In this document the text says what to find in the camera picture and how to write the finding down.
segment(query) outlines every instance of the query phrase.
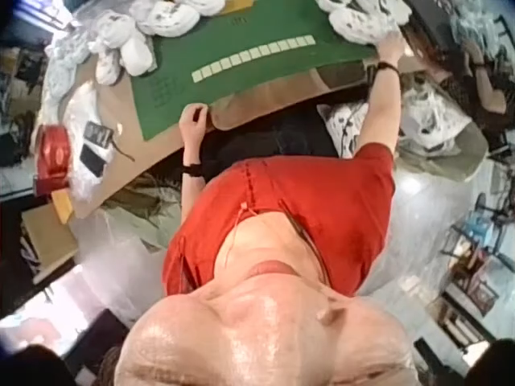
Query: black phone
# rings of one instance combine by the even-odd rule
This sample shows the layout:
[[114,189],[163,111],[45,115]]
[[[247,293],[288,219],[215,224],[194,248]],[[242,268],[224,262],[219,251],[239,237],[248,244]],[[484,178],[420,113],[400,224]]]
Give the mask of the black phone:
[[82,146],[80,160],[96,177],[100,178],[104,174],[105,161],[88,145]]

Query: lips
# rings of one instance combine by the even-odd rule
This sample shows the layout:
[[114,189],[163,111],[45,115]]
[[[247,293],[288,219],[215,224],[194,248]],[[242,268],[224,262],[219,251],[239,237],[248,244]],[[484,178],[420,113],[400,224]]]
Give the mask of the lips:
[[263,261],[262,263],[252,267],[252,269],[247,274],[247,278],[266,275],[269,273],[281,273],[284,275],[300,276],[293,268],[291,268],[290,265],[277,260],[269,260]]

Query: red object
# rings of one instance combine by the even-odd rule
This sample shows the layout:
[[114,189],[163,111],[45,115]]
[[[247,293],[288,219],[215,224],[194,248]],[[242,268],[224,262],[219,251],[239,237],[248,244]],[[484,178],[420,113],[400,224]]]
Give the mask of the red object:
[[68,132],[61,125],[39,127],[40,141],[37,158],[37,175],[34,178],[35,195],[47,195],[68,187],[68,168],[72,150]]
[[[308,156],[239,162],[202,192],[175,234],[163,267],[167,294],[213,279],[216,255],[241,204],[257,213],[288,211],[310,235],[334,290],[352,296],[383,249],[394,192],[393,157],[380,144],[353,160]],[[239,221],[252,216],[244,211]]]

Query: red tape dispenser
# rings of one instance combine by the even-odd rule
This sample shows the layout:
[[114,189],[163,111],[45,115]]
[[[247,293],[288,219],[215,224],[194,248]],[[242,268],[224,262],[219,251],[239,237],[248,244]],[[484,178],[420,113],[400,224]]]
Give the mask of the red tape dispenser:
[[68,132],[62,125],[41,125],[34,177],[34,194],[48,195],[68,187],[72,149]]

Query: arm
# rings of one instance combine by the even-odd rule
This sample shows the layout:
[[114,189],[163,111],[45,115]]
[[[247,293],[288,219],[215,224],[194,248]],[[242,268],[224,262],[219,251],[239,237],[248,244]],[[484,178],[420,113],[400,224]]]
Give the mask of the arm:
[[[379,60],[397,67],[404,52],[401,34],[392,33],[378,46]],[[368,143],[381,143],[393,153],[401,124],[401,83],[390,69],[377,73],[369,98],[369,111],[358,138],[358,149]]]
[[[184,108],[179,121],[179,129],[184,142],[183,165],[185,166],[200,164],[200,145],[206,133],[207,116],[207,105],[192,104]],[[181,224],[187,219],[187,215],[205,186],[204,177],[192,177],[183,173]]]
[[470,55],[475,67],[477,93],[480,97],[481,106],[490,113],[505,114],[506,98],[502,91],[494,90],[492,82],[488,77],[488,71],[484,66],[483,52],[473,40],[463,42],[463,49]]

